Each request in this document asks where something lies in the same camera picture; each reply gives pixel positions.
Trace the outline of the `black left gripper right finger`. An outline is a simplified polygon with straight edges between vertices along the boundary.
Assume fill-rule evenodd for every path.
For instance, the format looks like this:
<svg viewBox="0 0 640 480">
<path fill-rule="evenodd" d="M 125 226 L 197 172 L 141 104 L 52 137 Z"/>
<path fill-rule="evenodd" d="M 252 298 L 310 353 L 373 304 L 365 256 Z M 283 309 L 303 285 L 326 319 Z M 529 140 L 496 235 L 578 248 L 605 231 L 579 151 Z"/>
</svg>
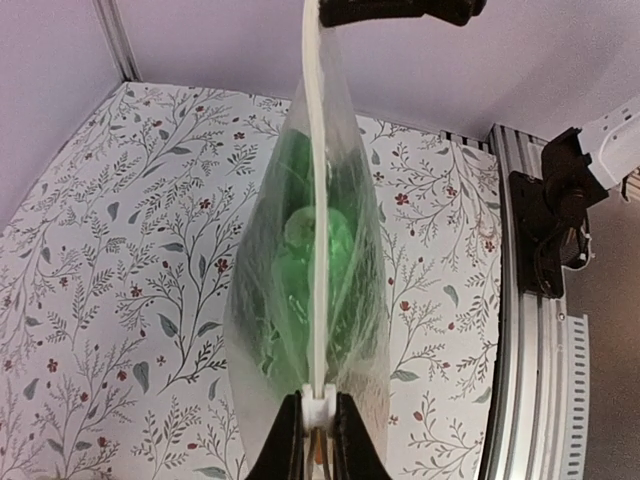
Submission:
<svg viewBox="0 0 640 480">
<path fill-rule="evenodd" d="M 333 478 L 337 480 L 390 480 L 354 399 L 338 393 L 332 426 Z"/>
</svg>

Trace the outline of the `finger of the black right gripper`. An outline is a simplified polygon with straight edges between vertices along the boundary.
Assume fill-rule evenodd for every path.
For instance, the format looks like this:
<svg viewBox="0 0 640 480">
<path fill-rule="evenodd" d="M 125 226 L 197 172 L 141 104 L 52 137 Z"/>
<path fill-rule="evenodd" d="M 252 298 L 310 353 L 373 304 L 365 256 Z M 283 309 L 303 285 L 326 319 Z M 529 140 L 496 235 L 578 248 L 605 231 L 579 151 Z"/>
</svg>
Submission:
<svg viewBox="0 0 640 480">
<path fill-rule="evenodd" d="M 465 26 L 479 16 L 486 0 L 328 0 L 319 5 L 326 28 L 369 20 L 429 16 L 455 26 Z"/>
</svg>

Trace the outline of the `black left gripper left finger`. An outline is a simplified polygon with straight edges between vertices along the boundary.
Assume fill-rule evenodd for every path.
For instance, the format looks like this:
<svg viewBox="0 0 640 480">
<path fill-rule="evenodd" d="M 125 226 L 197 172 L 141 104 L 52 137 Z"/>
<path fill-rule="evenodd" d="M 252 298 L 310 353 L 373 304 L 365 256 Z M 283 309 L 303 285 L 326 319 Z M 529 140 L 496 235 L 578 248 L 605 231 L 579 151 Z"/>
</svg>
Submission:
<svg viewBox="0 0 640 480">
<path fill-rule="evenodd" d="M 303 479 L 304 439 L 302 396 L 296 391 L 284 398 L 247 480 Z"/>
</svg>

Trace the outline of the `clear zip top bag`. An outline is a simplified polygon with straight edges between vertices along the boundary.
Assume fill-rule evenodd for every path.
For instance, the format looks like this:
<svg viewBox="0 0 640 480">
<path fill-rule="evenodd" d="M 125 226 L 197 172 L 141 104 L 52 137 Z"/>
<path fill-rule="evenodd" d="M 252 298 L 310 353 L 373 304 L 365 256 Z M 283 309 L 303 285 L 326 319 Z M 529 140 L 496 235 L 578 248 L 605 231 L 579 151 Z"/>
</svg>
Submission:
<svg viewBox="0 0 640 480">
<path fill-rule="evenodd" d="M 389 317 L 376 193 L 328 1 L 241 236 L 224 335 L 253 479 L 384 479 Z"/>
</svg>

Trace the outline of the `light green cucumber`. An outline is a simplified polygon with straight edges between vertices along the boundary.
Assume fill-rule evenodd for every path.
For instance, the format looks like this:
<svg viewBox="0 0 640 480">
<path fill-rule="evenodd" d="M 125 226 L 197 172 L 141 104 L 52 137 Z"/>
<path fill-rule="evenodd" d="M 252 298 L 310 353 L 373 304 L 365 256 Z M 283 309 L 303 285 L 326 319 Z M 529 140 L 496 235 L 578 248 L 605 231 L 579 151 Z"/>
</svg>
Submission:
<svg viewBox="0 0 640 480">
<path fill-rule="evenodd" d="M 347 217 L 331 208 L 329 220 L 329 331 L 348 297 L 353 272 L 355 240 Z M 314 281 L 315 208 L 302 207 L 284 224 L 283 236 L 272 262 L 277 325 L 285 344 L 305 349 L 310 336 L 310 313 Z"/>
</svg>

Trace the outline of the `white green bok choy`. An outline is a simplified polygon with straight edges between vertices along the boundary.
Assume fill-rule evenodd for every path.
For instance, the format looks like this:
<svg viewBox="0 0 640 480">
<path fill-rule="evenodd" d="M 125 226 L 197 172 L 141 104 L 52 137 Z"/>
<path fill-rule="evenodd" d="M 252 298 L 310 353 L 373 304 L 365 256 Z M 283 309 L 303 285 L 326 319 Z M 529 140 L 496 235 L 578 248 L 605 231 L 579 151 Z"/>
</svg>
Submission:
<svg viewBox="0 0 640 480">
<path fill-rule="evenodd" d="M 334 380 L 357 344 L 366 338 L 368 312 L 363 295 L 371 284 L 375 256 L 368 242 L 366 206 L 369 193 L 364 183 L 366 170 L 361 153 L 353 149 L 331 164 L 328 180 L 328 207 L 343 213 L 352 228 L 355 251 L 352 256 L 353 278 L 345 305 L 336 322 L 337 331 L 329 331 L 327 378 Z M 315 208 L 311 141 L 297 129 L 287 131 L 280 148 L 270 162 L 255 209 L 251 228 L 243 240 L 237 277 L 244 282 L 247 297 L 242 301 L 249 331 L 257 336 L 255 361 L 261 373 L 289 391 L 310 379 L 309 360 L 305 349 L 285 344 L 277 325 L 280 311 L 275 303 L 272 262 L 282 239 L 284 224 L 294 211 Z"/>
</svg>

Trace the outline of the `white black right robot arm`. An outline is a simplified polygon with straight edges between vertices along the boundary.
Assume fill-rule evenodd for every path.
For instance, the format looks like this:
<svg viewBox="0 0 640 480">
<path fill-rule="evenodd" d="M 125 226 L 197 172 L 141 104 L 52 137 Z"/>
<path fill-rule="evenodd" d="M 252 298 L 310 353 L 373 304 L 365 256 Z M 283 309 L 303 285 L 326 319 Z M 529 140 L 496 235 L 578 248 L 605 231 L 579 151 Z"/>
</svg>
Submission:
<svg viewBox="0 0 640 480">
<path fill-rule="evenodd" d="M 484 1 L 322 1 L 319 20 L 331 28 L 373 20 L 433 17 L 463 27 L 485 7 Z M 596 181 L 606 190 L 621 184 L 639 167 L 639 98 L 585 124 L 577 137 Z"/>
</svg>

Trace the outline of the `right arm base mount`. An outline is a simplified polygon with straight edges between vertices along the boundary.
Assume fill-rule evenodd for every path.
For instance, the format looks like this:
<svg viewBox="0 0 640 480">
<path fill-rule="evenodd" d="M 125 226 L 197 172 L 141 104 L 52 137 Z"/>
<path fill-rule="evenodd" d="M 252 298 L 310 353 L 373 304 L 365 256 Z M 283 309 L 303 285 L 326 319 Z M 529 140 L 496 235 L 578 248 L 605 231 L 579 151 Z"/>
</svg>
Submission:
<svg viewBox="0 0 640 480">
<path fill-rule="evenodd" d="M 517 285 L 522 293 L 564 295 L 563 241 L 588 219 L 587 209 L 608 197 L 589 166 L 591 156 L 571 127 L 542 150 L 542 177 L 509 174 L 515 226 Z"/>
</svg>

